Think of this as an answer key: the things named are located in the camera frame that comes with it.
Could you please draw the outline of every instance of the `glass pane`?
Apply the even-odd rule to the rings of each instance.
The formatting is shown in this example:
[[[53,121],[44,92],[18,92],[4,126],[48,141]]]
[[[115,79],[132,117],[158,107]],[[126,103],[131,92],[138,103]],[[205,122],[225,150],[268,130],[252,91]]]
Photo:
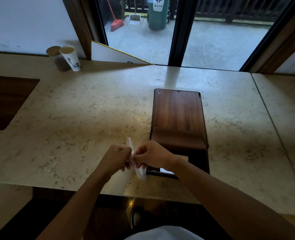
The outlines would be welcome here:
[[[290,0],[200,0],[182,66],[238,71]]]
[[[109,46],[153,64],[167,65],[178,0],[98,0]],[[113,14],[123,21],[114,27]]]

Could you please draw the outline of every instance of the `plant design on cup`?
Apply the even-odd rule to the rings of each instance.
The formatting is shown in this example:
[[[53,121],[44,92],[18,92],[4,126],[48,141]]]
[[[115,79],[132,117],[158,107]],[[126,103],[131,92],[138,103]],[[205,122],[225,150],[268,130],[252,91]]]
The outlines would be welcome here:
[[[78,70],[80,69],[79,63],[72,63],[70,58],[67,58],[67,60],[70,62],[70,64],[73,66],[74,69]]]

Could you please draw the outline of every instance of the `white paper cup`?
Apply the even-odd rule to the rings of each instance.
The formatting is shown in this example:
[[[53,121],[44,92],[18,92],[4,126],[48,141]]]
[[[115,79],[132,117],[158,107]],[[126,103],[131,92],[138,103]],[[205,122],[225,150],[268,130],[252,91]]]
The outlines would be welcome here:
[[[53,60],[56,68],[60,72],[66,72],[71,69],[70,65],[66,62],[64,57],[60,53],[60,46],[52,46],[46,50],[46,53]]]
[[[62,47],[60,49],[60,53],[63,55],[73,71],[77,72],[80,70],[80,61],[73,46],[67,45]]]

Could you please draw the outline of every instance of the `person's right hand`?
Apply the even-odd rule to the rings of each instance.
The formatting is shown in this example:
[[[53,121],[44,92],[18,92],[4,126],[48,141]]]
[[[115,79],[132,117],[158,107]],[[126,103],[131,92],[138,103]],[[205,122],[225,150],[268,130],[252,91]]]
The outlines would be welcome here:
[[[133,159],[137,163],[135,165],[136,168],[142,166],[142,169],[145,169],[147,166],[151,166],[170,171],[171,165],[176,160],[176,157],[159,143],[150,140],[134,152]]]

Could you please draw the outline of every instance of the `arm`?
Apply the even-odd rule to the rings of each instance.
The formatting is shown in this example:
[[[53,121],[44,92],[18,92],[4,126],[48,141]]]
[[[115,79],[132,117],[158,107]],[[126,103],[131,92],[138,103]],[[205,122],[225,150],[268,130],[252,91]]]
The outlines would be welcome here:
[[[173,172],[235,240],[295,239],[295,227],[280,214],[240,190],[210,176],[155,141],[134,153],[136,167]]]
[[[126,162],[132,149],[112,145],[105,153],[97,168],[74,194],[66,206],[37,237],[43,239],[80,240],[89,221],[96,199],[103,186],[119,169],[130,169]]]

